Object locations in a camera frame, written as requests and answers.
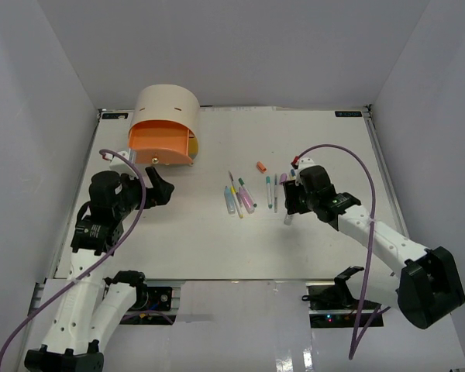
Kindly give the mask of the orange top drawer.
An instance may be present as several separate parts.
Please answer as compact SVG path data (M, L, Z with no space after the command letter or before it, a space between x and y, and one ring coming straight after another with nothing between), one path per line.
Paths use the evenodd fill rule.
M163 165L188 165L188 138L195 134L178 122L146 120L135 124L129 131L129 148L135 153L135 164L155 164L153 157Z

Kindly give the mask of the green capped pen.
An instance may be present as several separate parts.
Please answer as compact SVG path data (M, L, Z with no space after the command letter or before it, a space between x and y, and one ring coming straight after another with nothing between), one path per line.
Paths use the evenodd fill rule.
M256 208L256 207L257 207L257 203L255 202L255 200L254 200L252 194L250 193L250 191L249 191L249 189L247 188L247 186L246 186L244 180L243 180L241 177L239 178L239 184L240 184L240 186L243 188L243 190L246 192L246 195L247 195L249 201L251 202L252 206L253 206L254 208Z

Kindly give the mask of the yellow pen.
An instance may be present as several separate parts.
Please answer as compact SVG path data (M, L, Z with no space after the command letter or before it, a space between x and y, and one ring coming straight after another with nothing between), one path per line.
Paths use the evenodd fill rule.
M233 186L231 187L231 195L232 195L232 198L233 198L234 205L236 207L237 214L238 214L239 218L242 219L243 218L243 211L241 209L241 206L239 205L239 201L238 201L238 198L236 196L236 190L235 190L235 188Z

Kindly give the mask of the thin grey pen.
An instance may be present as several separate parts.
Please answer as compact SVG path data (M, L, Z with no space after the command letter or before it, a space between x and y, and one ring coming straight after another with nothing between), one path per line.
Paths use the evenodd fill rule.
M233 175L232 175L232 173L231 173L230 170L228 170L228 175L229 175L229 179L230 179L231 185L232 185L232 192L233 192L233 194L236 194L236 192L237 192L237 190L236 190L236 184L235 184Z

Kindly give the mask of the yellow drawer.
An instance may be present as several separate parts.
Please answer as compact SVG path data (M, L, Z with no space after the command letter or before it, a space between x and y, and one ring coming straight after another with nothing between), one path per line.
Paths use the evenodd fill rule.
M199 150L198 139L194 137L188 138L188 156L193 160L197 157Z

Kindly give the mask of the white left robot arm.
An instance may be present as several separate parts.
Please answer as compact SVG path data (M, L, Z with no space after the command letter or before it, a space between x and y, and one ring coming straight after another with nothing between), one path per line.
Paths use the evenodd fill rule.
M29 371L100 371L104 351L130 309L148 300L145 275L122 270L106 277L107 261L128 236L125 218L166 205L174 186L147 167L150 187L141 177L105 170L91 178L89 199L79 210L71 240L68 289L60 297L52 325L39 348L28 350Z

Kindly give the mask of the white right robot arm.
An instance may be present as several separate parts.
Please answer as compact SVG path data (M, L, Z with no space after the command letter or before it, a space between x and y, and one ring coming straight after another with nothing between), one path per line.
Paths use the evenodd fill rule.
M465 303L453 255L429 249L377 222L359 199L339 193L326 169L308 158L298 161L296 178L283 184L289 215L313 212L335 231L365 246L391 270L367 289L374 303L397 308L415 327L427 329Z

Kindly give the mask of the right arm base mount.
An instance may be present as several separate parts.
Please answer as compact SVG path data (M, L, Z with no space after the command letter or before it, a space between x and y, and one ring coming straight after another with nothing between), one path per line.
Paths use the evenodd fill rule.
M350 294L344 284L362 267L348 267L336 276L336 281L306 283L306 293L301 297L308 304L312 329L353 328L360 295Z

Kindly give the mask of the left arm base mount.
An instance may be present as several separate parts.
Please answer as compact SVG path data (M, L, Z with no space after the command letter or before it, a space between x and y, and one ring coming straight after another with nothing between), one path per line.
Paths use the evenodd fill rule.
M176 315L173 310L174 289L169 286L112 283L98 307L94 320L107 326L119 325L171 325Z

